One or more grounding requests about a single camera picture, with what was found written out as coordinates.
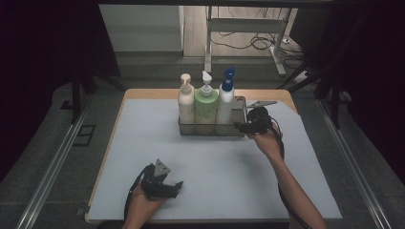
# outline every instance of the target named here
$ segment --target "gray floor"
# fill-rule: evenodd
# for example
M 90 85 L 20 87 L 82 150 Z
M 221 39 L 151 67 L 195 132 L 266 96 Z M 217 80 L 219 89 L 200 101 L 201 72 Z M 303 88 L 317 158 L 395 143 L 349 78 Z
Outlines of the gray floor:
M 153 60 L 147 63 L 142 63 L 136 56 L 119 55 L 117 59 L 122 72 L 122 78 L 117 78 L 117 81 L 130 88 L 178 88 L 181 73 L 191 73 L 197 86 L 203 70 L 201 58 L 151 56 Z M 215 58 L 213 63 L 213 75 L 216 79 L 214 87 L 218 87 L 220 83 L 221 72 L 231 65 L 237 69 L 235 86 L 239 89 L 273 89 L 283 81 L 283 78 L 277 75 L 274 66 L 266 59 L 253 58 L 241 62 L 240 59 Z M 89 146 L 73 146 L 70 149 L 33 228 L 96 228 L 84 220 L 83 212 L 96 182 L 123 92 L 97 77 L 95 80 L 98 89 L 91 95 L 90 108 L 82 123 L 96 125 L 94 137 Z M 329 221 L 329 226 L 336 229 L 377 228 L 327 125 L 319 102 L 312 95 L 315 86 L 309 85 L 296 92 L 293 99 L 343 215 L 342 220 Z M 63 101 L 70 99 L 70 85 L 60 87 L 54 92 L 53 105 L 41 127 L 0 184 L 1 228 L 15 227 L 71 127 L 72 112 L 59 109 Z M 373 189 L 392 228 L 403 227 L 405 224 L 403 184 L 352 121 L 345 106 L 341 106 L 340 109 L 341 133 L 365 179 Z M 83 139 L 77 137 L 75 142 L 83 142 Z M 269 226 L 256 225 L 255 228 Z

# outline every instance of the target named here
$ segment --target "metal rail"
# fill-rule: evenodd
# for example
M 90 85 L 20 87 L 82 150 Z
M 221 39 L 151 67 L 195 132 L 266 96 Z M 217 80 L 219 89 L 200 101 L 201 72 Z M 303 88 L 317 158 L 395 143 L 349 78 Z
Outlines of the metal rail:
M 332 133 L 333 138 L 337 142 L 338 148 L 342 153 L 343 158 L 345 159 L 348 169 L 352 174 L 352 178 L 359 190 L 361 196 L 363 197 L 367 207 L 369 208 L 370 214 L 372 215 L 375 225 L 379 229 L 388 229 L 391 228 L 390 223 L 387 220 L 387 217 L 384 213 L 384 210 L 381 207 L 375 193 L 370 187 L 367 180 L 364 178 L 363 173 L 358 166 L 351 149 L 349 148 L 345 138 L 343 137 L 340 130 L 337 130 L 333 123 L 330 120 L 330 111 L 325 101 L 318 100 L 318 104 L 321 107 L 324 118 L 327 122 L 327 126 Z
M 45 175 L 42 177 L 35 192 L 33 193 L 30 202 L 28 203 L 23 215 L 21 216 L 15 228 L 32 228 L 38 215 L 44 206 L 45 200 L 51 191 L 54 181 L 62 168 L 63 162 L 68 155 L 72 144 L 74 143 L 75 136 L 77 135 L 81 124 L 83 123 L 86 114 L 88 113 L 93 96 L 87 95 L 83 98 L 82 113 L 77 119 L 75 124 L 72 124 L 68 133 L 65 135 L 62 143 L 59 146 L 56 154 L 54 155 Z

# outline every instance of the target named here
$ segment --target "white tabletop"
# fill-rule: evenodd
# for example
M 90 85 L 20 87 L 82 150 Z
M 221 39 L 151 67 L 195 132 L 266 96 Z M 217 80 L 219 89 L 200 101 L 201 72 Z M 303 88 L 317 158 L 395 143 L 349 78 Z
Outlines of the white tabletop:
M 300 115 L 281 101 L 267 109 L 281 126 L 291 172 L 325 219 L 341 219 Z M 254 141 L 181 136 L 177 120 L 175 99 L 125 100 L 87 220 L 123 219 L 129 188 L 157 158 L 172 170 L 165 184 L 184 184 L 154 221 L 288 219 L 271 165 Z

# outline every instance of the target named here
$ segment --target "forearm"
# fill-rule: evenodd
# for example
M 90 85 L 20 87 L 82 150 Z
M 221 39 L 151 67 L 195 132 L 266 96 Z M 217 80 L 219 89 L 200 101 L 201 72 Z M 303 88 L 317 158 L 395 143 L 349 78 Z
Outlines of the forearm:
M 327 228 L 321 214 L 292 175 L 283 159 L 271 156 L 267 158 L 274 169 L 280 188 L 294 212 L 311 228 Z
M 122 229 L 140 229 L 142 225 L 143 223 L 139 223 L 137 219 L 129 217 L 127 220 L 125 220 Z

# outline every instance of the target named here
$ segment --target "blue spray nozzle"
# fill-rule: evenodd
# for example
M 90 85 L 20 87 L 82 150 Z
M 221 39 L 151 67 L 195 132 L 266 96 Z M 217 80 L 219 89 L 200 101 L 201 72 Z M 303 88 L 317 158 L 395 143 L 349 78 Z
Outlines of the blue spray nozzle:
M 226 92 L 230 92 L 233 89 L 232 78 L 235 75 L 235 68 L 229 68 L 225 71 L 224 76 L 225 80 L 222 85 L 222 89 Z
M 233 76 L 235 75 L 235 68 L 229 68 L 225 71 L 224 73 L 225 78 L 228 80 L 231 80 L 233 78 Z

